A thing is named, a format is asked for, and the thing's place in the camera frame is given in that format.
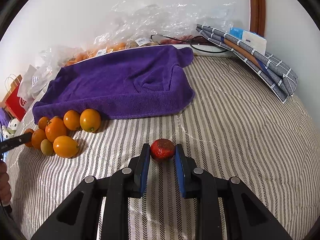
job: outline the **barcode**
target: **barcode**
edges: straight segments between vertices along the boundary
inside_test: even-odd
[[[138,44],[138,46],[142,46],[142,45],[145,45],[148,43],[152,43],[153,41],[148,38],[139,38],[139,39],[135,40],[135,42]]]
[[[96,57],[102,56],[106,53],[107,53],[107,49],[100,49],[100,50],[98,50]]]

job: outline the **red fruit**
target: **red fruit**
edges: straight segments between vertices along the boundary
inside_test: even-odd
[[[155,140],[150,147],[150,155],[157,162],[165,162],[171,159],[175,151],[175,145],[168,139]]]

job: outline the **finger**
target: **finger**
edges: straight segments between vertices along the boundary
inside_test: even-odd
[[[8,204],[10,202],[11,198],[12,198],[12,194],[10,192],[7,195],[5,195],[3,198],[1,198],[2,204],[4,204],[4,205]]]
[[[10,193],[11,186],[7,183],[1,190],[0,190],[0,198],[3,199],[6,195]]]
[[[5,162],[0,161],[0,174],[7,172],[7,164]]]
[[[3,173],[0,175],[0,190],[8,183],[9,175],[8,173]]]

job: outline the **purple towel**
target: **purple towel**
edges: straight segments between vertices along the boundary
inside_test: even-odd
[[[62,68],[46,94],[33,106],[42,116],[63,117],[87,108],[103,118],[127,119],[177,113],[194,97],[183,67],[190,48],[170,45],[123,50]]]

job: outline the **silver screw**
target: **silver screw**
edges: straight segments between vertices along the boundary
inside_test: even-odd
[[[232,178],[231,178],[231,182],[232,182],[233,184],[239,184],[239,183],[240,183],[240,179],[239,179],[238,177],[232,177]]]
[[[84,179],[84,181],[85,181],[86,183],[91,183],[91,182],[94,181],[94,177],[93,177],[93,176],[88,176],[88,177],[86,177],[86,178]]]
[[[131,173],[131,169],[130,168],[124,168],[124,169],[122,169],[122,173],[123,174],[130,174]]]
[[[194,168],[193,172],[194,172],[195,174],[202,174],[202,173],[203,173],[203,169],[201,169],[201,168]]]

